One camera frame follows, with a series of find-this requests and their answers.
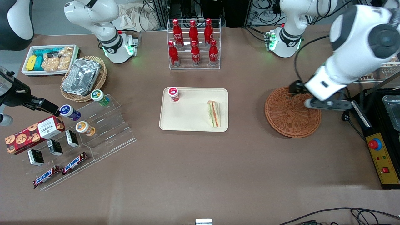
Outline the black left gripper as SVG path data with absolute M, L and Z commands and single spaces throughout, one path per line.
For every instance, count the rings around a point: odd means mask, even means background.
M 292 86 L 289 86 L 289 93 L 291 95 L 306 94 L 310 91 L 305 87 L 305 84 L 301 81 L 294 81 Z

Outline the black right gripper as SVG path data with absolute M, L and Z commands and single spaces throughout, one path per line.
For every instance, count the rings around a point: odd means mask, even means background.
M 44 98 L 32 98 L 31 89 L 14 77 L 14 72 L 0 67 L 0 104 L 9 107 L 21 106 L 30 102 L 31 110 L 42 110 L 56 117 L 60 116 L 59 107 L 45 104 Z

